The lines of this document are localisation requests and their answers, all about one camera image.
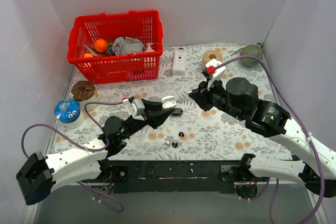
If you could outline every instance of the green vegetable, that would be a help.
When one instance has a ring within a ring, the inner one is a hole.
[[[246,47],[240,48],[239,50],[231,54],[231,56],[235,55],[238,52],[240,52],[240,56],[251,55],[259,58],[260,60],[263,60],[264,57],[262,49],[259,45],[248,45]],[[258,65],[259,62],[254,59],[242,59],[240,60],[240,63],[247,68],[252,68]]]

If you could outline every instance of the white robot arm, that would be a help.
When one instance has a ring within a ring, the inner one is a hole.
[[[52,191],[85,179],[104,181],[104,161],[124,149],[127,145],[124,140],[143,127],[157,129],[162,125],[175,111],[174,100],[173,96],[164,97],[161,102],[124,98],[122,103],[129,107],[131,116],[126,120],[109,117],[102,127],[103,134],[83,145],[84,149],[75,147],[46,156],[41,152],[31,155],[16,175],[26,204],[38,203]],[[120,174],[122,171],[115,179],[123,179]]]
[[[313,150],[300,125],[276,103],[258,99],[258,88],[245,78],[233,78],[224,89],[221,76],[225,67],[211,60],[203,74],[207,81],[199,84],[189,96],[207,111],[213,106],[242,121],[252,132],[277,142],[295,154],[298,161],[279,161],[244,154],[240,165],[232,167],[222,176],[233,181],[250,180],[254,177],[274,177],[305,185],[319,194],[320,177]],[[310,136],[320,157],[325,178],[325,197],[336,196],[336,153]]]
[[[277,142],[295,154],[300,160],[279,161],[244,154],[239,165],[232,166],[229,171],[222,172],[222,178],[230,181],[251,180],[256,177],[274,177],[289,180],[319,194],[320,177],[314,153],[309,146],[305,134],[290,114],[276,103],[258,99],[257,86],[244,78],[233,78],[226,88],[220,78],[224,67],[211,70],[221,62],[210,61],[204,74],[207,81],[199,84],[189,96],[205,111],[216,107],[219,110],[242,121],[252,132]],[[139,99],[123,99],[131,111],[127,120],[112,116],[106,120],[102,128],[103,134],[84,145],[86,149],[71,150],[43,156],[41,152],[29,157],[16,175],[27,205],[32,205],[46,198],[52,191],[68,184],[87,179],[107,181],[113,177],[114,182],[124,181],[125,166],[116,174],[106,175],[107,158],[125,148],[124,140],[146,125],[156,129],[175,111],[174,97],[165,97],[161,102]],[[336,153],[313,136],[311,136],[320,157],[325,177],[324,197],[336,196]]]

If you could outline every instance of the blue jar with eyes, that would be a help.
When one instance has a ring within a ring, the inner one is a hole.
[[[84,121],[80,106],[74,99],[59,101],[54,109],[54,114],[63,126],[69,128],[78,127]]]

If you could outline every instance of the floral mat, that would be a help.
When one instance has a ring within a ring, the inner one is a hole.
[[[266,158],[291,159],[290,152],[281,145],[257,135],[244,127],[244,122],[213,108],[202,111],[188,97],[188,92],[197,88],[205,80],[201,74],[200,65],[203,53],[214,49],[223,54],[224,61],[236,57],[230,56],[242,46],[187,46],[187,71],[185,76],[172,75],[172,58],[174,47],[165,47],[160,58],[159,77],[155,80],[118,82],[95,85],[104,102],[121,101],[124,97],[135,96],[150,101],[160,101],[162,97],[174,95],[177,107],[184,113],[180,117],[169,117],[156,130],[149,126],[135,133],[127,140],[127,146],[119,154],[110,159],[116,160],[223,160],[240,159],[244,153],[254,153]],[[248,69],[238,61],[227,66],[223,74],[223,84],[232,77],[244,77],[258,86],[261,99],[275,101],[267,75],[261,65]],[[85,80],[77,70],[73,82]],[[126,119],[130,114],[122,105],[99,105],[91,112],[92,116],[102,125],[112,116]],[[75,140],[84,144],[99,134],[99,128],[85,115],[85,122],[76,129],[61,127],[60,130]],[[165,141],[178,143],[177,148],[166,145]],[[51,144],[51,153],[73,148],[61,136],[55,136]]]

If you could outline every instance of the white label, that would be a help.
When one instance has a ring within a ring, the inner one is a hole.
[[[176,63],[183,64],[184,62],[184,55],[176,55]]]

